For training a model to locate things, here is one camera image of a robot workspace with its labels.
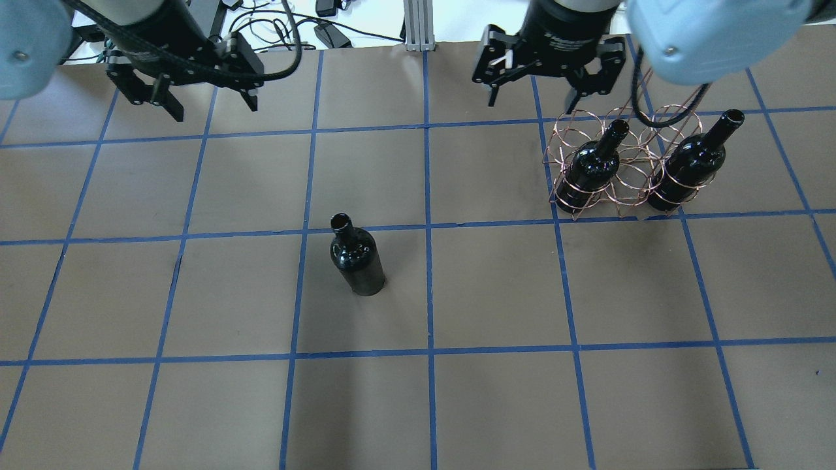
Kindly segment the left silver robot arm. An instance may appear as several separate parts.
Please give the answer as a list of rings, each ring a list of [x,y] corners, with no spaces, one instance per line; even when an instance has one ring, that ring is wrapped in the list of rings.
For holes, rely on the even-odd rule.
[[[236,90],[251,110],[257,109],[262,78],[207,76],[159,54],[165,50],[219,72],[262,74],[263,63],[239,33],[212,38],[184,1],[89,1],[88,6],[118,27],[103,27],[111,41],[104,52],[106,74],[132,104],[161,107],[181,122],[184,108],[171,88],[210,83]],[[2,99],[32,97],[71,53],[71,8],[63,1],[3,1],[1,20]]]

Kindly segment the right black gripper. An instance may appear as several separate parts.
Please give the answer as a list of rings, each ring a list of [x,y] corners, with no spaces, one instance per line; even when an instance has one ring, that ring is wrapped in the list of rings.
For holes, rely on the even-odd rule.
[[[610,92],[625,65],[625,41],[605,39],[619,1],[531,1],[520,29],[495,24],[483,31],[472,81],[489,90],[495,107],[502,86],[532,75],[566,78],[565,113],[581,99]]]

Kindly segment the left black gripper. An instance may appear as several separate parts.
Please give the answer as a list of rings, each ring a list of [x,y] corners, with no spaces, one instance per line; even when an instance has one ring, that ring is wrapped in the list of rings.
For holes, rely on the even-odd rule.
[[[154,44],[156,48],[184,60],[222,72],[262,74],[262,61],[241,33],[230,33],[224,37],[206,35],[200,21],[192,16],[191,9],[184,1],[106,1],[104,16],[123,29],[104,29],[105,36],[114,43],[118,54],[125,57],[137,71],[155,78],[150,92],[150,104],[167,111],[176,122],[184,121],[184,107],[170,92],[172,81],[175,84],[207,82],[235,89],[249,110],[259,110],[259,88],[263,80],[209,78],[203,72],[171,63],[155,48],[140,44],[123,31],[129,31]]]

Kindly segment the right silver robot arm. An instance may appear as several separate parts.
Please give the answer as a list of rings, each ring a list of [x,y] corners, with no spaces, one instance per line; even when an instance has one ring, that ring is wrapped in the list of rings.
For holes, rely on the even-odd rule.
[[[628,53],[623,38],[608,38],[619,7],[640,45],[632,95],[648,61],[666,82],[698,89],[688,111],[713,82],[765,59],[803,25],[834,19],[833,1],[532,1],[514,35],[486,27],[473,82],[489,89],[493,105],[505,83],[565,78],[568,112],[592,93],[612,92]]]

